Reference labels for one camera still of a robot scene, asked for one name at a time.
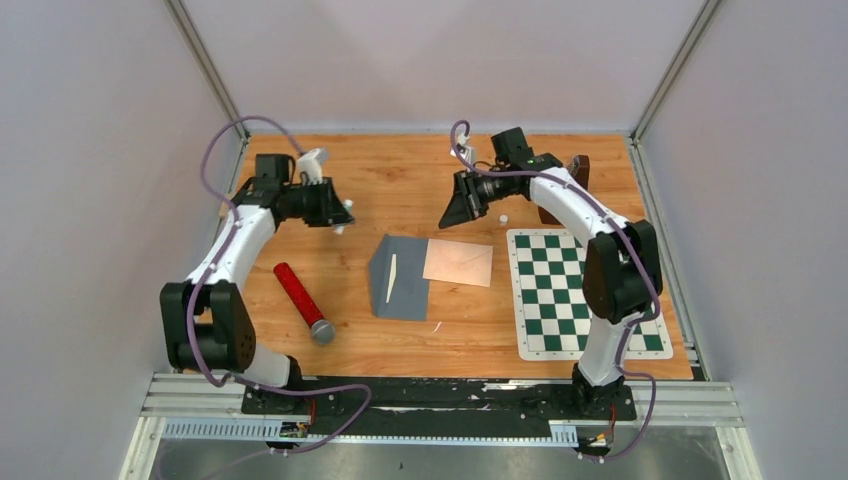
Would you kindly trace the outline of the green white glue stick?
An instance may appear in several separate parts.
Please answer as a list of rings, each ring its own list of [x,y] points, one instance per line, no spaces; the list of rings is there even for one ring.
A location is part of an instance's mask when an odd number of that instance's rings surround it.
[[[347,226],[355,223],[355,218],[352,215],[353,204],[354,202],[352,199],[345,199],[342,202],[345,214],[339,215],[337,222],[334,223],[333,231],[336,235],[341,235]]]

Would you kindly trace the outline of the cream pink envelope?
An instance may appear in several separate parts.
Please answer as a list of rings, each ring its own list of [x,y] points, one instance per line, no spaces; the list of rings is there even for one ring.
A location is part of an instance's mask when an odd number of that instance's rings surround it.
[[[489,287],[494,249],[490,245],[429,239],[423,277],[471,286]]]

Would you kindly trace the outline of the grey envelope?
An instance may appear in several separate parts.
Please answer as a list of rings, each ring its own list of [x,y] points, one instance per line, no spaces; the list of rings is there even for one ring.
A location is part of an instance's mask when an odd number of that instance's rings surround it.
[[[423,277],[428,240],[385,234],[368,263],[371,311],[375,317],[425,321],[429,281]],[[397,278],[391,302],[385,303],[391,255],[397,254]]]

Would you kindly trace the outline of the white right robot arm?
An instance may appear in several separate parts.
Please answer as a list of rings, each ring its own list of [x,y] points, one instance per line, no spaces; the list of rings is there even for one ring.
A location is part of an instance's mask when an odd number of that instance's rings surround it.
[[[570,393],[577,413],[598,416],[624,385],[622,361],[633,328],[660,313],[662,272],[654,226],[605,207],[556,156],[535,152],[519,127],[491,136],[495,164],[488,170],[475,165],[468,121],[457,121],[449,138],[450,151],[463,168],[453,175],[439,228],[474,221],[487,214],[491,202],[521,195],[584,248],[582,291],[591,320]]]

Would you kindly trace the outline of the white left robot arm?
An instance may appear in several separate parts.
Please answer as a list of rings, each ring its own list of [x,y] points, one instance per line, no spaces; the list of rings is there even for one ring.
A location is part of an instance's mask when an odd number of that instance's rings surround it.
[[[328,153],[315,148],[293,158],[259,154],[255,173],[227,201],[225,226],[203,261],[160,292],[166,353],[172,367],[223,370],[268,386],[283,413],[298,411],[306,386],[297,361],[260,344],[241,291],[265,244],[289,219],[309,227],[340,227],[354,218],[324,176]]]

